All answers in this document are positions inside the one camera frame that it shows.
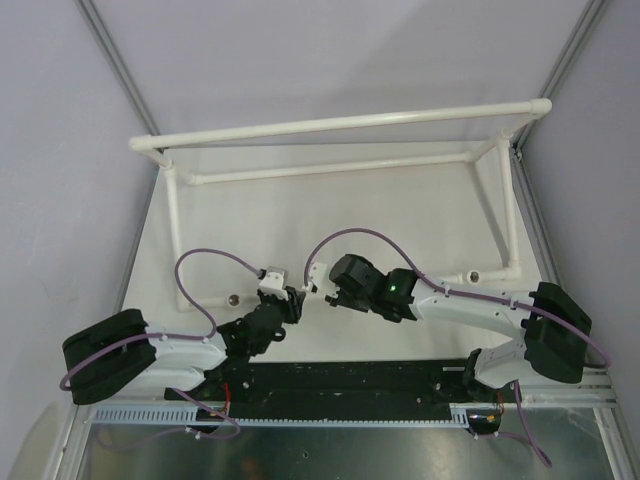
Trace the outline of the white PVC pipe frame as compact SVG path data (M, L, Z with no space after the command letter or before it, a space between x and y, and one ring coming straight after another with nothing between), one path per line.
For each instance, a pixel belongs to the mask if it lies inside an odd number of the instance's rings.
M433 279L521 290L540 279L518 209L512 136L551 111L549 100L370 114L152 136L130 149L159 173L126 290L127 305L190 311L256 302L229 260L286 269L303 287L327 235L368 228L393 238ZM294 135L487 119L481 141L292 145Z

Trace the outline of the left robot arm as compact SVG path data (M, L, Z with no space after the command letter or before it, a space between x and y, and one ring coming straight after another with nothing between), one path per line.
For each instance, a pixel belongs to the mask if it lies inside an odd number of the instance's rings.
M147 323L139 309L123 310L67 338L67 373L60 389L77 405L122 392L192 391L201 399L221 389L217 370L266 352L286 336L284 326L302 317L306 293L290 286L281 296L258 292L259 304L212 335L170 333Z

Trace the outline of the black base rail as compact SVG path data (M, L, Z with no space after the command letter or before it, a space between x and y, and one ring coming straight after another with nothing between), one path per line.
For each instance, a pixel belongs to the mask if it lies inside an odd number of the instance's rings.
M449 420L454 404L495 406L514 390L484 386L463 359L226 363L190 390L201 402L230 402L253 421Z

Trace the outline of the white faucet with chrome knob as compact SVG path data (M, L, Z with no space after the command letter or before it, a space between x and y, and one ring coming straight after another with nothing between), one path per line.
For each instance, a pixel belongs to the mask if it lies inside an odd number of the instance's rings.
M304 273L303 290L311 295L319 295L323 291L327 265L313 262Z

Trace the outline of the aluminium table frame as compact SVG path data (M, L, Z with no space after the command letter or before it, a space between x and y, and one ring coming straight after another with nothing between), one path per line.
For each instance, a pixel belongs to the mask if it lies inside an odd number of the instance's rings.
M449 420L253 421L176 393L75 410L61 479L635 479L609 376L511 382Z

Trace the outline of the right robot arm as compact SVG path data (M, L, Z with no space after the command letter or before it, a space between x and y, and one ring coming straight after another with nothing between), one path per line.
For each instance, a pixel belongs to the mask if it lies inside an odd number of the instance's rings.
M539 283L533 292L498 295L424 280L415 270L379 271L367 259L346 254L332 267L315 264L311 282L332 306L403 320L450 321L507 337L474 350L462 376L464 393L486 400L515 380L542 377L578 384L586 369L591 320L559 286Z

